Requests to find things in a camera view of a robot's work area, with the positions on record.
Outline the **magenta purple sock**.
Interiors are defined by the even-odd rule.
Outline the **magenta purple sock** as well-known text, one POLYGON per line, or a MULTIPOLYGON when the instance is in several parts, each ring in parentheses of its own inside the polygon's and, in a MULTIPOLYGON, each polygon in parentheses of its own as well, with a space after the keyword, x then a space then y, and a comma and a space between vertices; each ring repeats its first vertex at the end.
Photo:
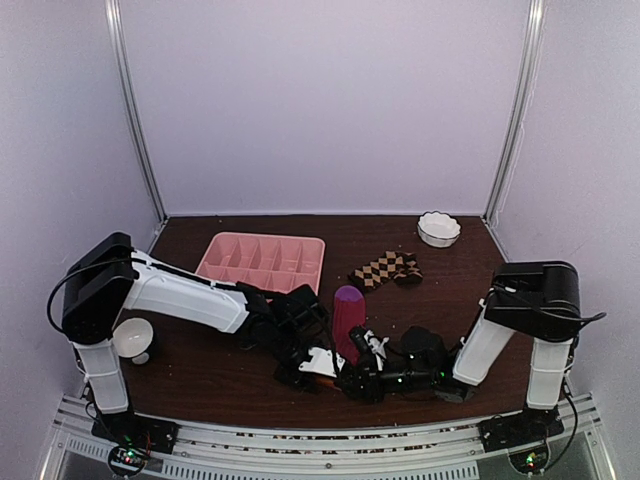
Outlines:
POLYGON ((354 327, 366 324, 366 302, 362 293, 354 286, 338 288, 333 300, 332 337, 337 352, 355 365, 360 353, 349 333, 354 327))

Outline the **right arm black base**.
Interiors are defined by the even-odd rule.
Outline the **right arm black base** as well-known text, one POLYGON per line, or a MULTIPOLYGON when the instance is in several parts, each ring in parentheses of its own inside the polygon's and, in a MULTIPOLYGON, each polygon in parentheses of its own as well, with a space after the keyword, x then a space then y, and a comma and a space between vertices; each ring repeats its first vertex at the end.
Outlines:
POLYGON ((485 452, 541 442, 564 432, 564 424, 555 410, 523 410, 494 416, 481 421, 477 428, 485 452))

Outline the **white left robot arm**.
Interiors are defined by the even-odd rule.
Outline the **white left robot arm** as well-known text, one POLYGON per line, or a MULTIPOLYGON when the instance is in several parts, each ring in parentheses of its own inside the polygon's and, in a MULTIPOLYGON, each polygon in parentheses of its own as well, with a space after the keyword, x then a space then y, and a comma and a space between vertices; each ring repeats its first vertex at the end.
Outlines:
POLYGON ((54 328, 73 345, 106 429, 123 444, 137 442, 144 424, 131 412, 128 387, 114 344, 114 325, 124 310, 155 312, 245 335, 278 361, 286 382, 305 388, 312 374, 337 378, 345 365, 334 346, 304 341, 307 322, 325 326, 326 313, 308 285, 291 293, 244 282, 221 282, 161 262, 115 232, 72 265, 55 288, 64 293, 54 328))

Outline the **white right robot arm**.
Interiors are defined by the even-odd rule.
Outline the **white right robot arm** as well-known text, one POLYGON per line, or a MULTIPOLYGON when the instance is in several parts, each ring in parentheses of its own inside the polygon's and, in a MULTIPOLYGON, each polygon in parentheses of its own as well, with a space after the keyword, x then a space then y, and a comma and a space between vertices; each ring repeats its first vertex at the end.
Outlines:
POLYGON ((396 360, 389 361, 367 344, 361 327, 349 336, 359 350, 356 364, 346 363, 335 381, 347 396, 379 402, 390 393, 429 390, 444 401, 462 403, 515 333, 534 340, 530 361, 526 409, 513 419, 519 440, 535 440, 551 424, 573 345, 587 325, 580 312, 579 276, 562 261, 519 262, 501 265, 479 303, 468 333, 453 349, 442 337, 412 326, 401 337, 396 360))

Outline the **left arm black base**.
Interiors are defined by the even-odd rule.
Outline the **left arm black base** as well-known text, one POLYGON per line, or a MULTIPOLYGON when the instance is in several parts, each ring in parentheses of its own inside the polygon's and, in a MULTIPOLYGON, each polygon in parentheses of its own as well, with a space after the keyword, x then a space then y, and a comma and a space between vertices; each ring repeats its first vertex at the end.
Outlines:
POLYGON ((172 421, 116 415, 95 420, 91 433, 95 437, 143 452, 171 454, 178 430, 178 424, 172 421))

